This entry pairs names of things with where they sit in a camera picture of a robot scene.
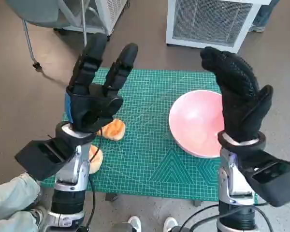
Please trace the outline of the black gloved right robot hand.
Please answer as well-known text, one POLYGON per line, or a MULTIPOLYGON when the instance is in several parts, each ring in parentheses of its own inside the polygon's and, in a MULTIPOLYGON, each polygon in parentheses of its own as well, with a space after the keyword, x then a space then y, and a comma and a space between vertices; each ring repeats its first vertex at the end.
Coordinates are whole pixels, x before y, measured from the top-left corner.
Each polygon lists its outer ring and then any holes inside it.
POLYGON ((206 47, 200 56, 221 91, 225 133, 238 143, 258 139, 272 105, 273 87, 260 88, 253 68, 237 54, 206 47))

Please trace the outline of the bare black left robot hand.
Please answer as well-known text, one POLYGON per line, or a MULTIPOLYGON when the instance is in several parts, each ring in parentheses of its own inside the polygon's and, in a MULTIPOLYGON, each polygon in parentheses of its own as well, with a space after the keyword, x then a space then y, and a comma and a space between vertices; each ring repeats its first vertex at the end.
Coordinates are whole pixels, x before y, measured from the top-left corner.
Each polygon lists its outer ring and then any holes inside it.
POLYGON ((102 63, 107 37, 93 35, 79 55, 66 87, 65 109, 74 131, 96 133, 113 121, 123 104, 118 92, 123 88, 138 53, 138 45, 127 44, 109 69, 105 82, 93 83, 102 63))

